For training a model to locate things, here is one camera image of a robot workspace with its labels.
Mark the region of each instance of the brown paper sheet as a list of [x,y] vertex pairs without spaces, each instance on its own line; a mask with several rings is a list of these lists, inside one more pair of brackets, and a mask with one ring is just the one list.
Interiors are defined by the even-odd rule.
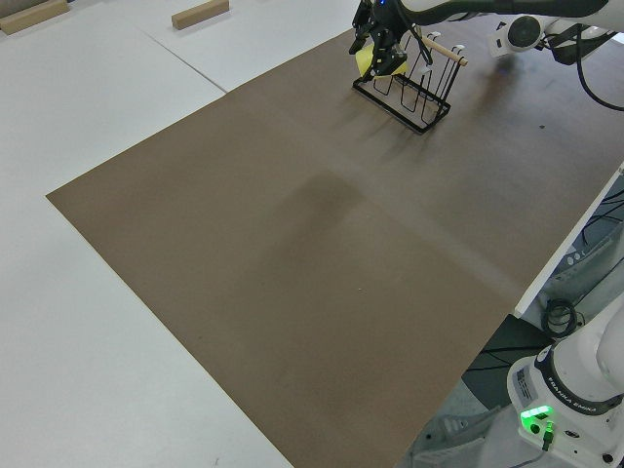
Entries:
[[495,23],[444,27],[470,63],[425,136],[350,89],[347,33],[49,196],[296,468],[393,466],[621,163],[622,117]]

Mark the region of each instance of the wooden handle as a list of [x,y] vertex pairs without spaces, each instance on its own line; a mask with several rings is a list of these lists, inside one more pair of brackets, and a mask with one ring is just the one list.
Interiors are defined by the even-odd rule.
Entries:
[[430,49],[433,49],[434,51],[439,52],[440,54],[442,54],[445,57],[448,57],[449,59],[451,59],[452,61],[456,61],[457,63],[459,63],[461,66],[466,66],[468,64],[468,60],[465,59],[462,56],[459,56],[458,54],[456,54],[453,51],[450,51],[449,49],[447,49],[445,46],[441,46],[440,44],[438,44],[435,41],[432,41],[431,39],[429,39],[428,37],[424,37],[422,38],[422,43],[427,46]]

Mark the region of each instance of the black round joint cap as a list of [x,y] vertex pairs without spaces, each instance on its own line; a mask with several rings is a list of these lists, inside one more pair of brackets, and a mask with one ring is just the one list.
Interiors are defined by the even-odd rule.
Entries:
[[539,39],[541,33],[539,21],[534,17],[524,16],[511,23],[507,39],[514,47],[530,47]]

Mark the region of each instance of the black wire rack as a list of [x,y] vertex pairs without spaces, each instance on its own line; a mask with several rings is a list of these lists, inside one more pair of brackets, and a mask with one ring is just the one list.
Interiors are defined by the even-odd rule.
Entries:
[[447,99],[459,68],[467,63],[464,46],[447,49],[436,41],[439,32],[423,37],[433,63],[427,65],[418,41],[408,36],[403,48],[408,52],[408,71],[379,76],[368,82],[358,78],[353,88],[419,134],[424,134],[450,111]]

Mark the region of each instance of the yellow sponge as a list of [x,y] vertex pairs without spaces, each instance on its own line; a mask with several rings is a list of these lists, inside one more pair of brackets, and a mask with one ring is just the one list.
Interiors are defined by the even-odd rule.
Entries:
[[[371,66],[372,62],[372,49],[374,48],[374,44],[368,44],[366,47],[360,49],[355,53],[355,61],[358,63],[358,69],[360,70],[360,76],[364,76],[364,74]],[[392,72],[393,75],[398,75],[400,73],[406,73],[408,71],[408,63],[404,61],[399,65],[399,67]]]

